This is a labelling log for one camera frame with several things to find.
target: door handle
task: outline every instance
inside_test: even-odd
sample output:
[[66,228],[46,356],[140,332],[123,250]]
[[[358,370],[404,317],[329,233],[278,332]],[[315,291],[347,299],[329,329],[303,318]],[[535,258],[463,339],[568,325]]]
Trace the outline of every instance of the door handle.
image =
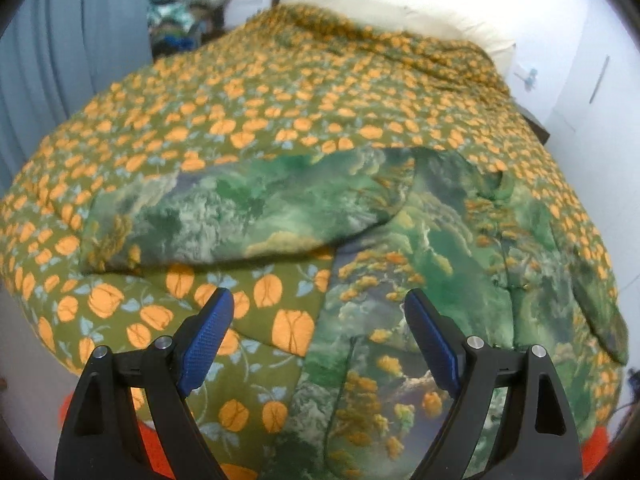
[[593,89],[593,93],[591,94],[591,99],[589,99],[589,104],[593,103],[593,100],[596,98],[596,94],[600,89],[600,83],[602,83],[602,78],[604,78],[604,73],[607,71],[607,67],[609,66],[609,60],[611,56],[607,56],[604,59],[604,64],[602,65],[602,69],[600,69],[600,75],[598,76],[598,80],[596,81],[596,86]]

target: clothes pile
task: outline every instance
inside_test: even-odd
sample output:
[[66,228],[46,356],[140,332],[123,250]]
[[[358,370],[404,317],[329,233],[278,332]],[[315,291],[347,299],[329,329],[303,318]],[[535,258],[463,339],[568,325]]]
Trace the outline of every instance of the clothes pile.
[[146,20],[154,59],[197,49],[203,36],[222,30],[231,0],[149,0]]

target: folded blanket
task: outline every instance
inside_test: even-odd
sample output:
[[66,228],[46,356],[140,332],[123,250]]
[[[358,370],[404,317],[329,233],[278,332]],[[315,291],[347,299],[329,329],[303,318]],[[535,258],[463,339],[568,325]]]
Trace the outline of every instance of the folded blanket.
[[[504,348],[544,345],[578,430],[593,432],[594,354],[575,317],[581,301],[597,301],[596,277],[560,250],[557,229],[509,173],[481,174],[455,152],[360,148],[170,174],[99,195],[81,263],[144,272],[337,248],[315,332],[304,313],[265,327],[274,345],[306,354],[286,423],[275,415],[284,427],[265,478],[288,478],[292,467],[315,479],[398,478],[415,469],[451,406],[404,320],[402,298],[416,286],[466,335]],[[607,341],[626,338],[619,317],[604,330]],[[470,472],[486,463],[504,400],[498,390]],[[312,449],[301,452],[300,432]]]

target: green patterned blanket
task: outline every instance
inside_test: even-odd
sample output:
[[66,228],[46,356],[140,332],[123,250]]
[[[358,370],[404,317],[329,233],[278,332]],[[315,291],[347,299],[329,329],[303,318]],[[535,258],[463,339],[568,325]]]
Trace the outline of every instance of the green patterned blanket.
[[188,399],[232,479],[410,472],[450,403],[404,324],[414,286],[466,334],[545,345],[582,438],[617,401],[609,257],[470,43],[270,10],[96,96],[0,215],[6,286],[74,371],[233,292]]

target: bedside table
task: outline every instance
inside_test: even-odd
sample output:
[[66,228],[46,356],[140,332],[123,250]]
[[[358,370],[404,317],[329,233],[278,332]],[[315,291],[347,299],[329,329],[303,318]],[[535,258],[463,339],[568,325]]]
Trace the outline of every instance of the bedside table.
[[533,130],[533,133],[536,134],[536,137],[540,141],[540,144],[544,146],[549,140],[549,132],[545,130],[545,127],[540,124],[540,122],[533,116],[531,112],[529,112],[529,110],[523,108],[517,103],[516,108],[520,112],[520,115],[524,117],[524,120],[527,121],[530,128]]

